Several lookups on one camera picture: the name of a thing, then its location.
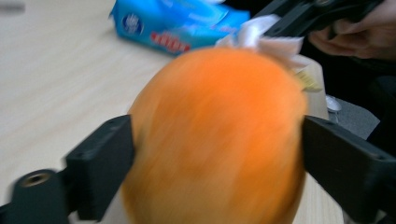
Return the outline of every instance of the finger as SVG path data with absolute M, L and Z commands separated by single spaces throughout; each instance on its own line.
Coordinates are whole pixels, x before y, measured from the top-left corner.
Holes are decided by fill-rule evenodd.
M 319 50 L 336 56 L 352 56 L 355 53 L 354 49 L 347 49 L 343 47 L 336 46 L 329 41 L 323 41 L 322 38 L 318 37 L 316 34 L 311 34 L 308 36 L 308 40 Z
M 334 30 L 337 34 L 354 34 L 372 27 L 394 24 L 396 22 L 395 10 L 395 0 L 385 0 L 362 21 L 339 20 L 334 24 Z
M 330 44 L 345 49 L 366 49 L 370 44 L 365 34 L 357 33 L 353 35 L 337 35 L 332 40 L 328 40 L 327 32 L 328 31 L 326 29 L 313 34 L 320 38 L 323 42 L 329 42 Z

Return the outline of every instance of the person's hand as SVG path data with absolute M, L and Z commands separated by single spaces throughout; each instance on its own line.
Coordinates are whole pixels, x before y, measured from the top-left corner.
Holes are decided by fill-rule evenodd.
M 396 62 L 396 0 L 385 0 L 362 21 L 337 21 L 337 37 L 328 40 L 329 28 L 313 32 L 309 41 L 330 55 Z

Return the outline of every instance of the white table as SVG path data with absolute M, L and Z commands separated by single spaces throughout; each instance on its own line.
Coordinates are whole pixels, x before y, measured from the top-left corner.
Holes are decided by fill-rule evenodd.
M 0 204 L 20 176 L 63 169 L 63 156 L 104 121 L 125 114 L 172 60 L 116 36 L 108 18 L 114 1 L 24 2 L 24 13 L 0 14 Z M 309 69 L 322 82 L 320 66 Z M 324 91 L 310 100 L 310 114 L 327 118 Z M 308 178 L 294 223 L 342 220 L 340 207 Z M 117 197 L 104 223 L 126 222 Z

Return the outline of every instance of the blue tissue box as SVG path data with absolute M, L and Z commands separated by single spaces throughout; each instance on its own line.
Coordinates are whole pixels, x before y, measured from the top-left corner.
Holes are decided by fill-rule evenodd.
M 119 36 L 172 54 L 214 46 L 249 20 L 247 11 L 204 0 L 117 0 L 111 15 Z

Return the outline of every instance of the white tissue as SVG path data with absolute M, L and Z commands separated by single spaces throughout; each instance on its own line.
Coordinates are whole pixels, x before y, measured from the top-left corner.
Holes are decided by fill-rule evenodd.
M 216 46 L 254 49 L 259 53 L 271 55 L 292 69 L 302 69 L 308 64 L 299 56 L 303 37 L 263 36 L 277 21 L 277 15 L 258 17 L 242 24 L 236 35 L 227 35 Z

